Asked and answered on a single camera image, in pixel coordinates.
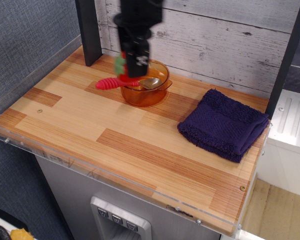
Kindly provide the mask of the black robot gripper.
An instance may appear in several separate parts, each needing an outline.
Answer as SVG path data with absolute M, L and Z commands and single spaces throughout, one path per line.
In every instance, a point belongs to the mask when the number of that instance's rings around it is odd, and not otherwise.
M 125 55 L 126 75 L 129 78 L 145 76 L 150 60 L 149 16 L 146 13 L 118 13 L 113 21 L 117 25 L 120 48 Z

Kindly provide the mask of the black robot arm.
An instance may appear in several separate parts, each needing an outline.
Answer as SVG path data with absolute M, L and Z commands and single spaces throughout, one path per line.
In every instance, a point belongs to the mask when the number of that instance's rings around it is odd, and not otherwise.
M 162 22 L 162 0 L 121 0 L 120 13 L 113 18 L 117 25 L 124 71 L 128 78 L 143 77 L 150 60 L 151 27 Z

